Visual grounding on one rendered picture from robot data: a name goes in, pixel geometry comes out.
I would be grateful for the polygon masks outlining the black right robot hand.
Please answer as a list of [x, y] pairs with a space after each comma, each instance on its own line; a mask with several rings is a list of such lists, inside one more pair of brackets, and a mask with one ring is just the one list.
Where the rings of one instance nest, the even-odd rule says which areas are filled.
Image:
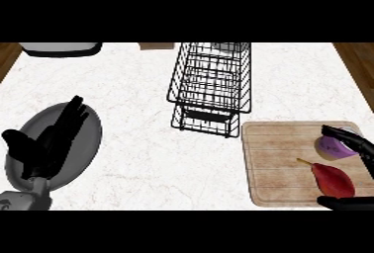
[[[322, 125], [321, 134], [337, 139], [358, 154], [374, 179], [374, 143], [353, 132]], [[334, 198], [318, 197], [316, 202], [321, 206], [334, 211], [374, 211], [374, 197]]]

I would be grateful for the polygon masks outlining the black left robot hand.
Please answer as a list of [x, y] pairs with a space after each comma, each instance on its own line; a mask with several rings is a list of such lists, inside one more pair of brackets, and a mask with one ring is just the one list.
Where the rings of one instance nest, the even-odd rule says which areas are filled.
[[31, 139], [19, 130], [3, 131], [9, 155], [24, 164], [24, 180], [37, 177], [52, 179], [58, 175], [87, 116], [83, 98], [74, 96], [56, 122], [46, 127], [37, 139]]

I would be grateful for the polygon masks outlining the red pear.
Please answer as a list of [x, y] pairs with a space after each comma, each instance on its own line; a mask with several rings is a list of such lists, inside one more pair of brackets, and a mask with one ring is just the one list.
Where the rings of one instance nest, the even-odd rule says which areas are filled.
[[310, 166], [315, 182], [325, 196], [337, 199], [355, 197], [352, 180], [338, 168], [319, 163], [310, 163], [302, 158], [297, 161]]

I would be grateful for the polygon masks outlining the wooden cutting board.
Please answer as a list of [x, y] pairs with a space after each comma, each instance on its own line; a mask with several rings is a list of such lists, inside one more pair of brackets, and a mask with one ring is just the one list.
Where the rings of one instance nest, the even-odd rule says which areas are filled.
[[361, 132], [353, 122], [247, 122], [241, 128], [248, 191], [256, 206], [266, 208], [318, 208], [316, 186], [310, 163], [338, 168], [349, 176], [356, 197], [374, 197], [374, 179], [358, 155], [325, 160], [315, 143], [321, 126], [347, 127]]

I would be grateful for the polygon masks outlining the grey round plate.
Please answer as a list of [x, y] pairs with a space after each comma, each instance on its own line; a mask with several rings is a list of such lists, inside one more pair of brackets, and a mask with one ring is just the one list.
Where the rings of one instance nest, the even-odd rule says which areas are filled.
[[[55, 104], [31, 117], [21, 128], [21, 132], [28, 137], [38, 137], [44, 128], [56, 122], [64, 107], [65, 103]], [[99, 149], [102, 138], [100, 119], [90, 107], [86, 107], [86, 111], [89, 112], [89, 117], [84, 120], [80, 132], [71, 143], [64, 167], [50, 181], [52, 191], [64, 187], [80, 176]], [[22, 170], [24, 164], [10, 156], [6, 156], [4, 171], [7, 180], [16, 190], [30, 191], [32, 189], [32, 183], [21, 178]]]

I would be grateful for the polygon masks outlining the white and black appliance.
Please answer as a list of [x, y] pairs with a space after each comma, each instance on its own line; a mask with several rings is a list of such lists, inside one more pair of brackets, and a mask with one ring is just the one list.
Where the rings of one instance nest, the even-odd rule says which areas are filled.
[[35, 57], [81, 57], [96, 55], [100, 42], [21, 42], [24, 52]]

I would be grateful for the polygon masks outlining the small brown box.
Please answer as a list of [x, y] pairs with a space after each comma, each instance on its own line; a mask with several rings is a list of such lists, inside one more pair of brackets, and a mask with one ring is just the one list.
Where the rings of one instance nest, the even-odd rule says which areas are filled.
[[173, 42], [139, 42], [140, 50], [174, 49]]

